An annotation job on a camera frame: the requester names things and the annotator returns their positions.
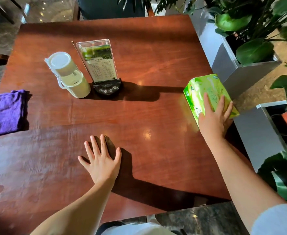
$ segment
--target white lid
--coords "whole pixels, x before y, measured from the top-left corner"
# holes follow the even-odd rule
[[[47,64],[55,70],[61,77],[68,76],[77,69],[71,56],[66,52],[56,52],[48,58]]]

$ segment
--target white bottle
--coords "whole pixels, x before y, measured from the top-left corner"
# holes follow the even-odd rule
[[[62,89],[67,89],[76,98],[84,98],[90,93],[89,83],[68,53],[56,52],[45,59],[45,62],[57,77]]]

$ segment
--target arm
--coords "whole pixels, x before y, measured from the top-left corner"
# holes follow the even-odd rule
[[[41,223],[31,235],[95,234],[105,205],[113,188],[121,165],[121,150],[117,148],[112,160],[107,151],[104,135],[101,135],[101,152],[91,136],[93,152],[85,142],[90,164],[82,157],[79,162],[90,173],[95,185],[82,197]]]
[[[204,95],[205,116],[199,115],[199,128],[221,171],[234,205],[248,231],[259,215],[275,205],[286,203],[266,184],[224,139],[233,104],[223,113],[224,96],[215,112],[212,111],[208,95]]]

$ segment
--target forearm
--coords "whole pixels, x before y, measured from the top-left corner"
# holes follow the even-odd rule
[[[224,139],[207,142],[219,166],[232,201],[248,231],[258,216],[270,207],[285,203],[239,156]]]
[[[82,197],[41,223],[31,235],[95,234],[114,180],[95,184]]]

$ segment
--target acrylic menu holder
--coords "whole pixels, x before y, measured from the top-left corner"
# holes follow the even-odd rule
[[[109,39],[78,42],[76,49],[101,96],[111,96],[122,87],[118,78]]]

